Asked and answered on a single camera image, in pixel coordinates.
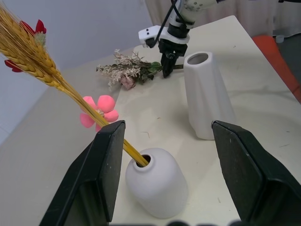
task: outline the dried wheat stalk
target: dried wheat stalk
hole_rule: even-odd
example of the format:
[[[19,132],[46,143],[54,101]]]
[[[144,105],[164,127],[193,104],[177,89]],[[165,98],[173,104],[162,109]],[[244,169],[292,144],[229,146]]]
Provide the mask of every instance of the dried wheat stalk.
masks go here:
[[[44,47],[19,24],[3,3],[0,3],[0,52],[24,72],[70,96],[98,125],[108,124],[62,77]],[[140,165],[148,164],[126,140],[123,148]]]

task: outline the green leaf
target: green leaf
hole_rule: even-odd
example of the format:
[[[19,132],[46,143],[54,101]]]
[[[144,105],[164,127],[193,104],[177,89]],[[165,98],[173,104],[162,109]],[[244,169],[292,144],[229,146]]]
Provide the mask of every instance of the green leaf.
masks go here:
[[[155,73],[157,70],[154,67],[150,67],[147,69],[150,73]]]
[[[147,68],[142,67],[140,69],[140,74],[147,74],[149,72],[149,70],[147,70]]]
[[[146,74],[144,74],[143,76],[141,76],[141,79],[142,80],[147,80],[148,79],[148,76]]]
[[[161,64],[159,62],[152,62],[151,65],[154,66],[154,67],[160,67],[161,66]]]

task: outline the small white vase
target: small white vase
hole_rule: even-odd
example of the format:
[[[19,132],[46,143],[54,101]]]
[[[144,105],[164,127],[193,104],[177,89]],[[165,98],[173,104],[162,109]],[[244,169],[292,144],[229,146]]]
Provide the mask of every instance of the small white vase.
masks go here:
[[[167,151],[149,148],[140,152],[149,164],[139,167],[134,160],[127,166],[126,184],[135,199],[154,217],[171,218],[186,205],[188,187],[182,171]]]
[[[196,52],[187,56],[184,80],[189,122],[197,137],[214,140],[213,120],[235,124],[236,117],[212,53]]]

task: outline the white wall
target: white wall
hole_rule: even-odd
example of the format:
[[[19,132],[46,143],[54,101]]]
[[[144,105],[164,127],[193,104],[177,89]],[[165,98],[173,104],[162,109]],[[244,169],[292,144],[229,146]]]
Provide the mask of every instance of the white wall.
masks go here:
[[[48,51],[61,70],[111,55],[116,48],[139,45],[138,31],[151,26],[144,0],[6,0],[5,4],[33,28],[38,19],[44,22]],[[46,88],[0,62],[0,144]]]

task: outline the white table surface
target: white table surface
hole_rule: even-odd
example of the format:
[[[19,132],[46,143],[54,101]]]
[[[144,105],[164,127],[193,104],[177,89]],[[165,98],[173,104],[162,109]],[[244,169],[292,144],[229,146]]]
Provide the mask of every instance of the white table surface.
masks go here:
[[[238,125],[251,131],[301,183],[301,105],[234,16],[190,31],[186,55],[215,54]],[[160,61],[158,48],[136,47],[144,59]],[[239,219],[222,176],[214,141],[198,139],[188,122],[183,71],[157,77],[130,91],[121,90],[116,109],[126,120],[125,138],[137,149],[169,151],[185,175],[190,196],[185,210],[172,219],[156,219],[133,201],[125,185],[130,160],[123,156],[113,223],[166,225],[181,219],[190,225],[220,226]]]
[[[215,54],[238,124],[301,182],[301,106],[236,18],[195,28],[190,35],[187,55],[199,50]],[[149,61],[160,60],[156,48],[135,50]],[[109,93],[95,72],[98,64],[113,64],[112,56],[63,75],[83,96],[109,94],[116,99],[118,88]],[[214,141],[197,139],[188,123],[182,72],[121,91],[116,108],[126,120],[126,139],[135,148],[161,147],[178,161],[190,197],[185,211],[173,219],[224,226],[238,218]],[[0,226],[40,223],[68,167],[95,136],[94,128],[81,126],[79,114],[76,103],[49,88],[0,147]],[[129,195],[124,181],[129,160],[124,153],[113,223],[166,225],[172,219],[153,218]]]

